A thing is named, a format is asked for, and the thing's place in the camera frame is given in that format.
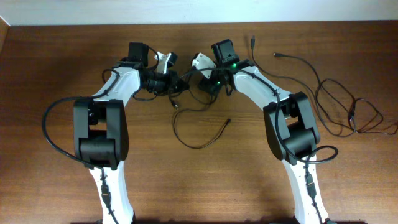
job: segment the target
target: tan surface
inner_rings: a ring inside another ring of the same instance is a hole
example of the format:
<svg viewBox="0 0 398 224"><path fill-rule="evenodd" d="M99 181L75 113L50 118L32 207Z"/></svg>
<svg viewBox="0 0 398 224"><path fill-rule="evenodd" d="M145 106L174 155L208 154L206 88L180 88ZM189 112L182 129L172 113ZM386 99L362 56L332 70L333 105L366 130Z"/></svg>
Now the tan surface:
<svg viewBox="0 0 398 224"><path fill-rule="evenodd" d="M178 53L175 69L182 73L196 52L211 55L210 45L225 38L234 42L241 59L249 58L253 34L256 57L264 68L315 88L316 80L305 65L275 59L272 53L302 56L323 78L335 78L356 96L374 102L386 122L397 122L398 22L394 21L11 27L0 58L0 223L101 218L91 175L45 142L40 121L56 99L96 93L102 86L101 71L127 54L130 41ZM271 80L291 92L302 90L287 80ZM348 99L341 90L333 86L332 90ZM194 105L188 101L187 94L180 100ZM345 118L333 105L328 108L334 117ZM365 115L358 113L358 120L371 116L367 109L362 107ZM138 219L244 221L293 216L288 177L269 150L262 112L253 102L236 92L228 98L222 91L208 112L183 115L179 131L192 144L206 141L226 118L232 119L218 142L197 151L174 137L173 112L166 98L131 101L126 108L130 136L126 182ZM397 136L341 139L318 125L320 145L340 148L333 162L318 166L330 217L395 223ZM71 103L53 111L49 132L73 152Z"/></svg>
<svg viewBox="0 0 398 224"><path fill-rule="evenodd" d="M4 45L4 41L6 40L8 27L8 24L6 24L6 22L0 18L0 54Z"/></svg>

